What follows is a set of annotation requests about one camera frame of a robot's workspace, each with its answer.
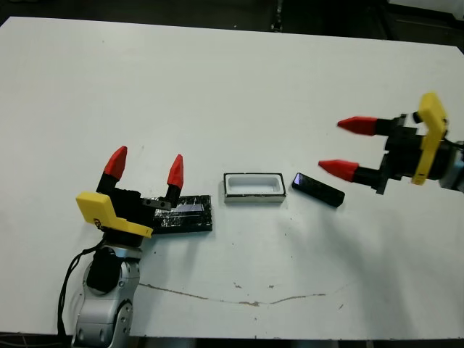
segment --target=dark background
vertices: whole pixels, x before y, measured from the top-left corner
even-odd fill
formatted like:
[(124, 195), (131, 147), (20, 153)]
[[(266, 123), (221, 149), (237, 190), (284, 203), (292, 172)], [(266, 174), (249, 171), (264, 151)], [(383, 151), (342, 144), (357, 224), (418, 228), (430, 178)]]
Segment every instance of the dark background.
[[(0, 0), (9, 16), (273, 31), (278, 0)], [(281, 0), (284, 33), (415, 41), (464, 51), (464, 21), (386, 0)]]

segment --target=black phone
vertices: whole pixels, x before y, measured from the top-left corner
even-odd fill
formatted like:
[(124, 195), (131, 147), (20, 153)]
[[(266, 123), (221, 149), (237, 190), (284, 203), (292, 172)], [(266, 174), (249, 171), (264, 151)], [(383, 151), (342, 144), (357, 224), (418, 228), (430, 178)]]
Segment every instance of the black phone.
[(298, 191), (305, 192), (332, 207), (339, 207), (345, 198), (344, 192), (301, 173), (297, 173), (293, 183), (291, 183), (291, 187)]

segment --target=black cable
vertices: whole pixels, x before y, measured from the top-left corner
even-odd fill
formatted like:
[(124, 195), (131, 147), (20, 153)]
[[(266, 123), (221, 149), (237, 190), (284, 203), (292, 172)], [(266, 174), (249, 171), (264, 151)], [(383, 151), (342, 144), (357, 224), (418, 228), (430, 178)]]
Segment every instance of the black cable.
[(67, 340), (65, 324), (63, 323), (63, 309), (65, 308), (67, 281), (69, 280), (71, 273), (78, 266), (80, 258), (83, 255), (87, 255), (87, 254), (90, 254), (91, 252), (95, 252), (97, 249), (99, 249), (103, 245), (103, 243), (104, 243), (104, 239), (102, 239), (96, 246), (93, 246), (90, 249), (84, 249), (80, 254), (77, 254), (72, 259), (69, 267), (67, 268), (65, 281), (63, 281), (63, 286), (61, 288), (61, 292), (59, 293), (59, 299), (58, 299), (58, 323), (57, 323), (58, 337), (59, 339), (61, 339), (63, 343), (65, 343)]
[(464, 144), (453, 143), (452, 141), (446, 139), (445, 137), (443, 137), (443, 140), (444, 140), (445, 143), (447, 143), (447, 144), (449, 144), (451, 146), (457, 147), (460, 150), (464, 150)]

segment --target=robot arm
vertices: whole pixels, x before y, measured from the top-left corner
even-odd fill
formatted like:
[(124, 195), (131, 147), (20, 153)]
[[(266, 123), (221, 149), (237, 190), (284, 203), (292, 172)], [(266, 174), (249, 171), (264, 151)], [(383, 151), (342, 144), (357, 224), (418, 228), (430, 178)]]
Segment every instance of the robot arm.
[(116, 188), (125, 167), (127, 147), (109, 159), (96, 192), (83, 192), (76, 200), (84, 220), (103, 232), (94, 248), (84, 250), (72, 262), (63, 284), (58, 308), (58, 334), (65, 341), (62, 321), (67, 279), (80, 256), (95, 252), (83, 279), (84, 301), (78, 316), (72, 347), (127, 347), (131, 331), (133, 296), (137, 288), (144, 238), (151, 238), (155, 210), (171, 210), (183, 186), (183, 158), (171, 167), (165, 197), (142, 198), (137, 191)]
[(416, 185), (423, 185), (426, 179), (438, 180), (445, 189), (464, 192), (464, 146), (445, 138), (447, 117), (436, 94), (425, 94), (419, 110), (413, 114), (416, 123), (424, 122), (428, 127), (425, 136), (416, 134), (416, 128), (405, 127), (406, 117), (405, 114), (393, 120), (351, 117), (338, 123), (356, 134), (387, 137), (379, 169), (340, 159), (319, 161), (319, 165), (346, 181), (368, 185), (378, 194), (384, 193), (389, 179), (400, 180), (403, 176), (412, 178)]

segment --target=white table surface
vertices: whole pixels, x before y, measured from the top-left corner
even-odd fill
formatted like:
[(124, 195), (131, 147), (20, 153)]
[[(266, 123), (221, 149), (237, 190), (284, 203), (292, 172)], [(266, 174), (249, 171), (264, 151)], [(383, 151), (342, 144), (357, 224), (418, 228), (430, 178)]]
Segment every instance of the white table surface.
[[(0, 331), (56, 332), (67, 266), (101, 238), (75, 197), (126, 145), (120, 188), (164, 195), (181, 153), (183, 194), (210, 194), (214, 220), (211, 233), (144, 242), (134, 336), (464, 336), (464, 196), (407, 179), (379, 196), (317, 166), (378, 167), (385, 138), (336, 122), (414, 112), (430, 90), (449, 112), (449, 137), (462, 139), (464, 58), (454, 47), (9, 19), (0, 28)], [(333, 210), (289, 188), (281, 205), (228, 207), (222, 175), (241, 171), (282, 172), (287, 187), (301, 171), (346, 198)], [(68, 285), (68, 333), (89, 260)]]

